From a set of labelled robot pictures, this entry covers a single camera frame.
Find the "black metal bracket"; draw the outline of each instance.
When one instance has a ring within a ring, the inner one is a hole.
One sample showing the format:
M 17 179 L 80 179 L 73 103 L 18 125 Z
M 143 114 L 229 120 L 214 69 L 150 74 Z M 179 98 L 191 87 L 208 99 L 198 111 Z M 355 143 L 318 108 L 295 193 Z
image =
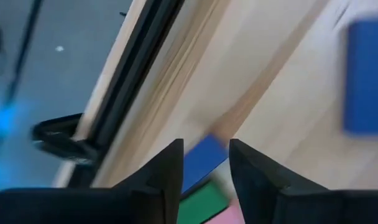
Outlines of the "black metal bracket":
M 79 165 L 93 165 L 98 151 L 85 140 L 74 141 L 73 137 L 82 113 L 43 121 L 34 126 L 32 140 L 41 151 Z

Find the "black cable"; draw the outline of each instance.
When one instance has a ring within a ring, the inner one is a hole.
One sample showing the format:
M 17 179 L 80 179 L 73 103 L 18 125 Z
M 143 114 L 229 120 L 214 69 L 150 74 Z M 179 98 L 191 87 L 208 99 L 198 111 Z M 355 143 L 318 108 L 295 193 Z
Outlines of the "black cable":
M 30 10 L 30 15 L 29 19 L 27 21 L 27 24 L 25 26 L 24 30 L 24 36 L 23 36 L 23 41 L 21 43 L 21 48 L 18 54 L 18 58 L 14 67 L 14 76 L 11 80 L 11 82 L 8 84 L 6 94 L 4 101 L 1 105 L 0 109 L 0 147 L 2 143 L 5 140 L 5 133 L 2 132 L 2 126 L 3 126 L 3 121 L 6 115 L 6 111 L 11 108 L 11 105 L 13 104 L 19 83 L 21 82 L 22 78 L 22 68 L 24 66 L 25 59 L 27 57 L 27 51 L 28 48 L 30 47 L 30 43 L 32 40 L 32 36 L 34 33 L 34 28 L 37 23 L 37 19 L 39 17 L 40 13 L 40 8 L 42 5 L 43 0 L 34 0 L 32 3 L 32 8 Z

